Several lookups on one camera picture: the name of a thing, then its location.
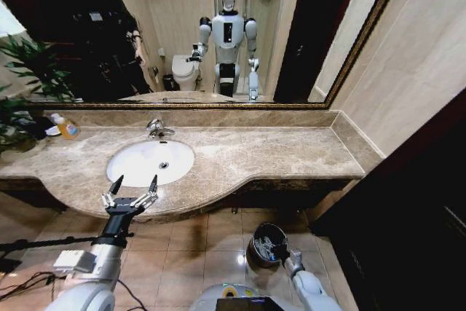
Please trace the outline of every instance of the faucet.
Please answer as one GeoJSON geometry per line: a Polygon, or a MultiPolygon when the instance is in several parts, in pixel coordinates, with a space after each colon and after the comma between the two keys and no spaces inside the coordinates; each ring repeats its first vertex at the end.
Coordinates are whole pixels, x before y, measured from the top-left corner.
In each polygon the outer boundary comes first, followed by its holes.
{"type": "Polygon", "coordinates": [[[162,121],[158,119],[151,120],[147,124],[146,130],[149,131],[149,138],[156,138],[157,136],[162,137],[175,134],[174,130],[164,127],[162,121]]]}

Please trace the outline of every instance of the small trash bin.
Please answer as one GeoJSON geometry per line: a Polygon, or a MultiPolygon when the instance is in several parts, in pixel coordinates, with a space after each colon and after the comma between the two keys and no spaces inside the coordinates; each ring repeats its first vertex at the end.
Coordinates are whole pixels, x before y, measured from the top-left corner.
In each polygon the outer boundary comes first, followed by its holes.
{"type": "Polygon", "coordinates": [[[280,263],[280,259],[272,253],[272,248],[282,244],[288,245],[288,238],[282,229],[264,222],[254,231],[247,255],[259,267],[272,267],[280,263]]]}
{"type": "Polygon", "coordinates": [[[163,88],[165,91],[176,91],[180,90],[180,86],[178,85],[177,82],[175,82],[175,79],[173,78],[172,74],[165,74],[162,78],[163,81],[163,88]]]}

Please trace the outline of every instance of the soap dispenser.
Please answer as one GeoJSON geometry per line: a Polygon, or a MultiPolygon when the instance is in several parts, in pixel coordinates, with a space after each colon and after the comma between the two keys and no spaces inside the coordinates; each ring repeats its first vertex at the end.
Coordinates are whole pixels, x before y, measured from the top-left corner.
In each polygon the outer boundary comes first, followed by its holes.
{"type": "Polygon", "coordinates": [[[79,134],[79,128],[67,120],[66,118],[62,117],[58,113],[52,114],[53,122],[57,125],[58,129],[61,132],[61,135],[67,139],[72,140],[79,134]]]}

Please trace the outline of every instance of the sink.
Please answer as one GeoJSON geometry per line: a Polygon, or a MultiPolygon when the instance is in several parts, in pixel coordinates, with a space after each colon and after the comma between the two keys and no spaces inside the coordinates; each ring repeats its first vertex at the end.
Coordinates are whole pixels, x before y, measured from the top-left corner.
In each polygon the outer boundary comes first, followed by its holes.
{"type": "Polygon", "coordinates": [[[145,141],[116,153],[107,166],[107,177],[115,182],[125,175],[122,186],[147,187],[157,174],[165,185],[185,176],[194,164],[194,152],[177,141],[145,141]]]}

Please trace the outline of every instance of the toilet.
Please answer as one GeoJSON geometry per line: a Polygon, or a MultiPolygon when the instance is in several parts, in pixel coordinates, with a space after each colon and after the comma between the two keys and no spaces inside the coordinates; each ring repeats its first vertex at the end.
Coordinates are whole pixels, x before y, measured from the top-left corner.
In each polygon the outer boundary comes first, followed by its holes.
{"type": "Polygon", "coordinates": [[[174,55],[172,62],[173,79],[182,91],[194,91],[199,75],[199,62],[186,62],[189,55],[174,55]]]}

